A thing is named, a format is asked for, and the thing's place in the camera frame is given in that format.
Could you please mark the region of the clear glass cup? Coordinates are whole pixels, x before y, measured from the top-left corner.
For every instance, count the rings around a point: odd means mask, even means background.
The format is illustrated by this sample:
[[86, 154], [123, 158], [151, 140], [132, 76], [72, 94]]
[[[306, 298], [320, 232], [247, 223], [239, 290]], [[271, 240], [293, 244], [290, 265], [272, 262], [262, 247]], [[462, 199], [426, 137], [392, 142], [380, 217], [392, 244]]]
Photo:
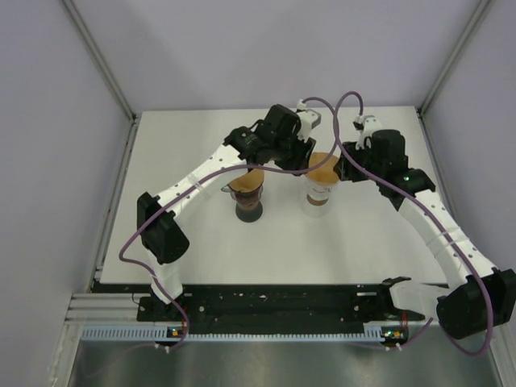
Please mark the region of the clear glass cup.
[[327, 198], [331, 197], [333, 190], [336, 187], [336, 184], [331, 184], [327, 182], [313, 181], [308, 177], [303, 179], [303, 190], [304, 194], [309, 194], [313, 198]]

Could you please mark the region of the brown paper coffee filter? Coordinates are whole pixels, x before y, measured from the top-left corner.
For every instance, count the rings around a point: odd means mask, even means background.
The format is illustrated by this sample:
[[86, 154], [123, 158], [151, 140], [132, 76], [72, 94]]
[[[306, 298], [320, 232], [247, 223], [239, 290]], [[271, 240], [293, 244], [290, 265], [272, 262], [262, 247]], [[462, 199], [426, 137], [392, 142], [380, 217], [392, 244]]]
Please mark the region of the brown paper coffee filter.
[[235, 192], [250, 193], [259, 189], [263, 182], [264, 171], [261, 169], [253, 169], [243, 176], [234, 179], [228, 185]]

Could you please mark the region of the clear plastic coffee dripper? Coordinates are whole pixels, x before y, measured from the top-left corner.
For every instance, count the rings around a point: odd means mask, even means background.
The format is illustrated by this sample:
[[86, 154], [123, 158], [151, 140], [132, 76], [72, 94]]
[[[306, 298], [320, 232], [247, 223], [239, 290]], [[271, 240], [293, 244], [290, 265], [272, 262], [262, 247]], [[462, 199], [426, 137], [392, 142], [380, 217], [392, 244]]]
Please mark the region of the clear plastic coffee dripper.
[[230, 194], [230, 196], [236, 200], [237, 202], [258, 202], [261, 199], [261, 195], [263, 192], [263, 186], [244, 192], [242, 190], [232, 189], [229, 185], [225, 185], [221, 188], [221, 191]]

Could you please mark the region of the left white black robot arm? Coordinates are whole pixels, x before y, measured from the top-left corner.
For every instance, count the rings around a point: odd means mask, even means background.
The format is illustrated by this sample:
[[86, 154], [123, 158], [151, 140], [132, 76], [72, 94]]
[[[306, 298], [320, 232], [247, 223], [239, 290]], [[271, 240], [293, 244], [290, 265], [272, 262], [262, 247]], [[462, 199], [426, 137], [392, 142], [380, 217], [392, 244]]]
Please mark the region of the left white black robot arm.
[[158, 314], [171, 320], [182, 312], [178, 261], [190, 246], [182, 230], [190, 215], [257, 165], [272, 162], [292, 174], [304, 173], [315, 146], [310, 135], [320, 123], [320, 114], [305, 106], [291, 110], [276, 104], [250, 127], [233, 129], [205, 162], [178, 183], [138, 198], [137, 227], [150, 260]]

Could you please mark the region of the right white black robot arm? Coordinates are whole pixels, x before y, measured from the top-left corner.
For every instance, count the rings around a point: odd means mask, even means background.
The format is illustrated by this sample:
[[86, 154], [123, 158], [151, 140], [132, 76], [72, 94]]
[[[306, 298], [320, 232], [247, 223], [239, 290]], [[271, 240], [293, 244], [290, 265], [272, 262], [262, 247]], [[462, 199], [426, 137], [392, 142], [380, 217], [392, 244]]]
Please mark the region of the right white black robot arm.
[[501, 270], [481, 253], [447, 211], [434, 182], [409, 166], [406, 140], [397, 130], [362, 131], [340, 146], [334, 170], [342, 181], [377, 184], [397, 213], [418, 233], [443, 271], [447, 287], [408, 277], [390, 281], [376, 299], [378, 313], [396, 318], [404, 310], [439, 322], [463, 339], [510, 321], [515, 307], [515, 272]]

